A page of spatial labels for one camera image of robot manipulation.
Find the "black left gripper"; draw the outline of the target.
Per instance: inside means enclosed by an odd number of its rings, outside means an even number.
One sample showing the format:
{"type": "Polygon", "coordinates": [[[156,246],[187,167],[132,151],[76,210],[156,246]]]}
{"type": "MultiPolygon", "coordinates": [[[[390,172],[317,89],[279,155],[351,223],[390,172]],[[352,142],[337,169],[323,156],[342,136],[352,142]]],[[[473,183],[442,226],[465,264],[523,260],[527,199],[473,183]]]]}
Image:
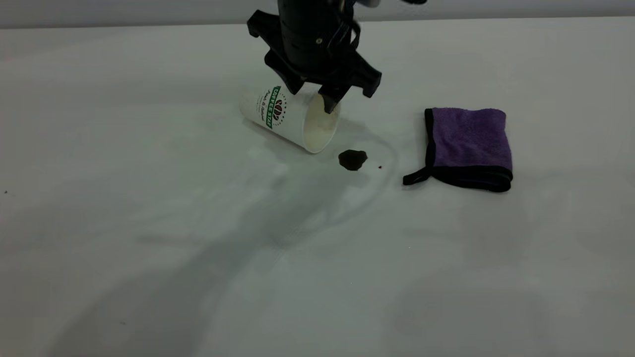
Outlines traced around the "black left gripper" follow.
{"type": "Polygon", "coordinates": [[[278,14],[257,10],[248,32],[268,45],[264,56],[293,95],[306,83],[319,84],[324,111],[333,113],[348,90],[372,97],[381,73],[358,54],[361,27],[356,0],[279,0],[278,14]]]}

